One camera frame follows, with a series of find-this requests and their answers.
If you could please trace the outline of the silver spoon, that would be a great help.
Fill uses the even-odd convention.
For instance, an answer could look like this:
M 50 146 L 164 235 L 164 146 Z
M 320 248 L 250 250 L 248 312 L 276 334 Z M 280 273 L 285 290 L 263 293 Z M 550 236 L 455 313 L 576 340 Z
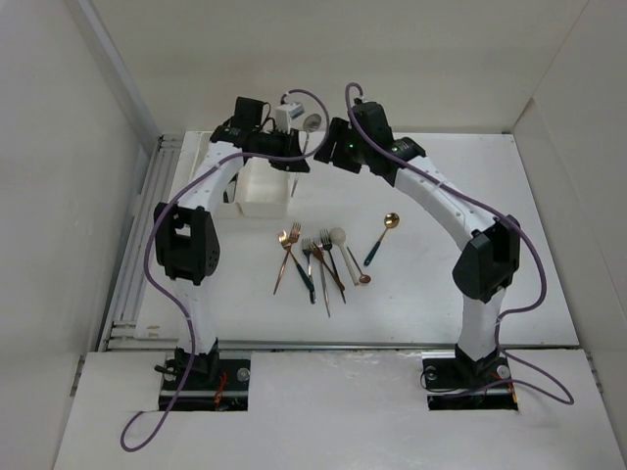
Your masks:
M 313 132 L 318 131 L 318 129 L 320 128 L 320 125 L 322 123 L 322 117 L 320 114 L 314 113 L 314 114 L 310 114 L 308 115 L 304 122 L 303 122 L 303 127 L 302 130 L 305 132 L 306 136 L 305 136 L 305 143 L 303 146 L 303 153 L 305 153 L 308 150 L 309 147 L 309 141 L 310 141 L 310 136 Z M 294 176 L 294 181 L 292 184 L 292 189 L 290 192 L 290 197 L 293 198 L 296 192 L 296 188 L 298 186 L 299 183 L 299 179 L 300 176 L 299 174 L 296 174 Z

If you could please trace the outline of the gold spoon green handle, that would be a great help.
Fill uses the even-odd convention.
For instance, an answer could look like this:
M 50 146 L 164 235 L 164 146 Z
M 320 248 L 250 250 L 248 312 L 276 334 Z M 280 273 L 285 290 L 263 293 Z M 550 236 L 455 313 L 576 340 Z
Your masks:
M 366 255 L 364 261 L 363 261 L 363 265 L 364 266 L 370 266 L 370 264 L 372 263 L 373 259 L 375 258 L 386 234 L 388 231 L 390 231 L 391 229 L 396 228 L 400 223 L 400 216 L 395 213 L 395 212 L 389 212 L 385 215 L 384 217 L 384 230 L 381 233 L 381 235 L 378 237 L 377 241 L 374 243 L 374 245 L 372 246 L 372 248 L 370 249 L 370 251 L 368 252 L 368 254 Z

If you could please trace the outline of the white ceramic spoon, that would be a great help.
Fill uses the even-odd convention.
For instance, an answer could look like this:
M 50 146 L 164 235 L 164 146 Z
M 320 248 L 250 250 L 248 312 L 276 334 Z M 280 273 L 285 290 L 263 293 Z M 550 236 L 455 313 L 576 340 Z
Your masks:
M 355 286 L 359 286 L 360 285 L 359 277 L 355 273 L 352 267 L 351 260 L 349 258 L 349 254 L 348 254 L 347 247 L 346 247 L 346 232 L 341 227 L 333 227 L 330 230 L 330 239 L 332 243 L 339 248 L 341 255 L 343 257 L 344 263 L 346 264 L 348 272 L 351 276 L 353 284 Z

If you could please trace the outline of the small copper spoon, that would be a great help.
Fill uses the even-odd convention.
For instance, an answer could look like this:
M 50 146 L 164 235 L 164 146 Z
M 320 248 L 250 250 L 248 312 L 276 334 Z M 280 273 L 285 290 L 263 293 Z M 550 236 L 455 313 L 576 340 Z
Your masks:
M 362 285 L 367 285 L 371 282 L 371 277 L 368 274 L 365 274 L 362 269 L 360 268 L 355 256 L 353 255 L 351 249 L 349 247 L 346 247 L 346 250 L 352 260 L 352 262 L 354 263 L 354 265 L 356 266 L 358 273 L 359 273 L 359 282 Z

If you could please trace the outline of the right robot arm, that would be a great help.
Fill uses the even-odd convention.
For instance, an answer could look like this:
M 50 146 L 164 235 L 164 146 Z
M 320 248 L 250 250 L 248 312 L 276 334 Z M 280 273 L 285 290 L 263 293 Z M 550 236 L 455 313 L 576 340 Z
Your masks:
M 460 335 L 453 356 L 424 360 L 426 387 L 452 392 L 479 388 L 495 378 L 503 365 L 496 344 L 497 318 L 519 267 L 514 221 L 462 199 L 419 144 L 394 136 L 376 102 L 355 99 L 347 119 L 331 121 L 328 139 L 314 158 L 353 173 L 368 167 L 416 201 L 459 249 L 452 276 L 462 294 Z

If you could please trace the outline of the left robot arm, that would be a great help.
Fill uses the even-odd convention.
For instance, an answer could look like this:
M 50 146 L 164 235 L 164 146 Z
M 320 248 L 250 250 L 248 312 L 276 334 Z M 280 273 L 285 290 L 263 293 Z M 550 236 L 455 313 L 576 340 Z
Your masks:
M 172 288 L 160 291 L 181 309 L 182 333 L 175 350 L 175 373 L 197 388 L 218 379 L 217 331 L 205 300 L 208 279 L 217 270 L 220 245 L 214 213 L 231 180 L 251 160 L 270 159 L 280 170 L 307 172 L 299 132 L 293 126 L 304 107 L 281 101 L 265 117 L 262 101 L 239 97 L 226 122 L 210 135 L 192 180 L 154 211 L 151 241 L 156 260 Z M 265 130 L 265 122 L 272 123 Z

